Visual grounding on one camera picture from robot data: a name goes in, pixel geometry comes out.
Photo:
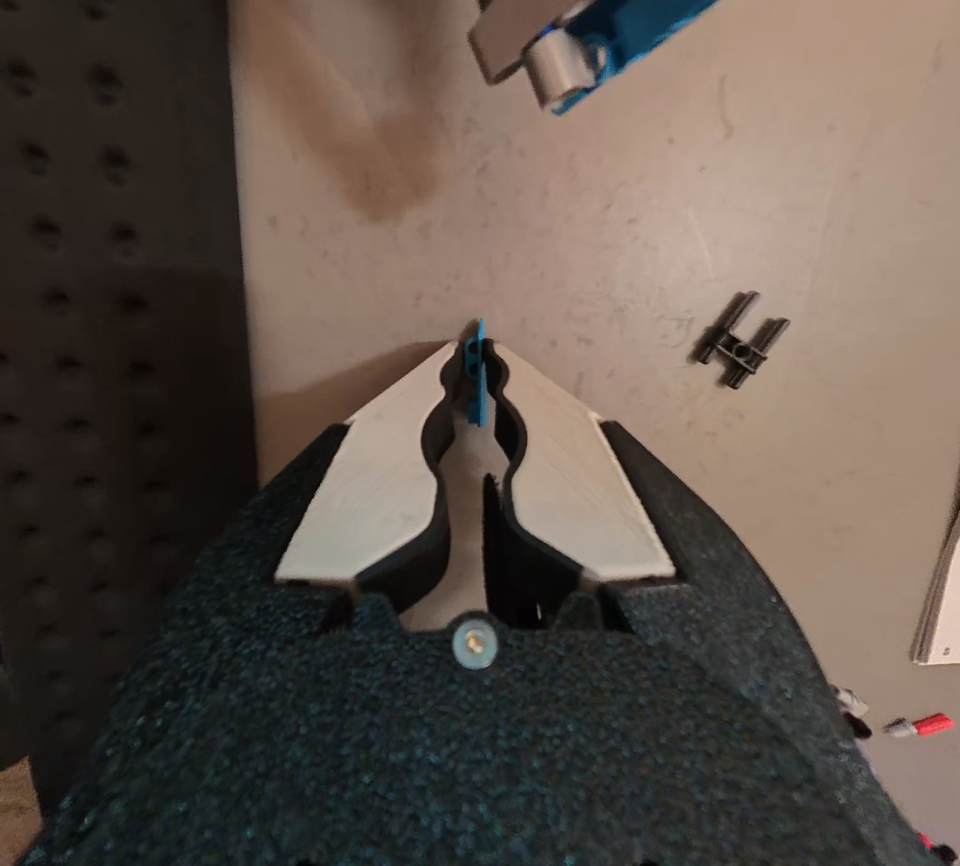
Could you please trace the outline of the instruction booklet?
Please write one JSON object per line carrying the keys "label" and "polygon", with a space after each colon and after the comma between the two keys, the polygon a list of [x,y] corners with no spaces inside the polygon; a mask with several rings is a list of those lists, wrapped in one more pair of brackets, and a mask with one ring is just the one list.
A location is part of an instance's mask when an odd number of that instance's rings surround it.
{"label": "instruction booklet", "polygon": [[924,600],[911,661],[916,666],[959,664],[959,484],[955,484],[949,524]]}

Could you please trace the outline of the pile of small building pieces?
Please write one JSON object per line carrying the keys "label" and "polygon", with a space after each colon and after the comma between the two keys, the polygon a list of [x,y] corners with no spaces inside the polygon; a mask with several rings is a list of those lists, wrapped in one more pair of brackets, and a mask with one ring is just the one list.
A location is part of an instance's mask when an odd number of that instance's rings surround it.
{"label": "pile of small building pieces", "polygon": [[[828,684],[842,719],[854,739],[865,743],[874,736],[874,730],[867,722],[870,707],[852,690]],[[910,738],[928,739],[954,728],[954,721],[943,713],[925,716],[920,719],[897,718],[882,728],[885,736],[897,740]],[[936,864],[958,865],[958,852],[947,843],[940,843],[922,832],[917,832],[918,840]]]}

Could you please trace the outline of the black pin connector piece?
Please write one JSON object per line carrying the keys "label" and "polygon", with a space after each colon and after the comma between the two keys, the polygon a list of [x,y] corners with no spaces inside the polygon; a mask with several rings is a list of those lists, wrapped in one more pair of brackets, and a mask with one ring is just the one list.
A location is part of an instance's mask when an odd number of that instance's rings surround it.
{"label": "black pin connector piece", "polygon": [[766,319],[751,337],[741,336],[738,327],[760,297],[755,290],[738,292],[704,329],[689,354],[689,360],[700,365],[721,360],[725,367],[718,384],[731,390],[740,389],[759,372],[790,326],[787,318]]}

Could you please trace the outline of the black perforated panel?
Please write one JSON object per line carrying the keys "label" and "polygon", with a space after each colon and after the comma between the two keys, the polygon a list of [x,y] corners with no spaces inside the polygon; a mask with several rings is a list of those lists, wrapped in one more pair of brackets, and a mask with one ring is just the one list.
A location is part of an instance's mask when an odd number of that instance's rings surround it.
{"label": "black perforated panel", "polygon": [[43,812],[257,486],[227,0],[2,0],[2,665]]}

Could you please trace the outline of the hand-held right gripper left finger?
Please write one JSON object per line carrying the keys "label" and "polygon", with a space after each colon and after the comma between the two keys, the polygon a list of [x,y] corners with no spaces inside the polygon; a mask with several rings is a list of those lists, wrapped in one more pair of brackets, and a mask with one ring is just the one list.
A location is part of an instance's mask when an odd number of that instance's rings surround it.
{"label": "hand-held right gripper left finger", "polygon": [[274,583],[378,594],[397,613],[437,587],[451,548],[440,463],[461,375],[462,346],[450,340],[342,425]]}

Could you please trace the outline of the blue beam piece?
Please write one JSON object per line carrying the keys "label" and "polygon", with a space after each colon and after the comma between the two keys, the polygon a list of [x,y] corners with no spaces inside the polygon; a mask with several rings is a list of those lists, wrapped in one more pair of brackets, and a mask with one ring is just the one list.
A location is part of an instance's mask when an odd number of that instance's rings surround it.
{"label": "blue beam piece", "polygon": [[476,428],[486,428],[489,419],[486,339],[485,321],[477,318],[462,345],[466,421]]}

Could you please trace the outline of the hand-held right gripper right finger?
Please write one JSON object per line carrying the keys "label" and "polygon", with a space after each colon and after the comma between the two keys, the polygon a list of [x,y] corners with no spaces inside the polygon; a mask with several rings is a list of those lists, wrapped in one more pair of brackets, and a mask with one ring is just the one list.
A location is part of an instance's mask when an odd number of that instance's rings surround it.
{"label": "hand-held right gripper right finger", "polygon": [[503,506],[527,556],[595,585],[666,581],[675,564],[604,421],[527,360],[486,343]]}

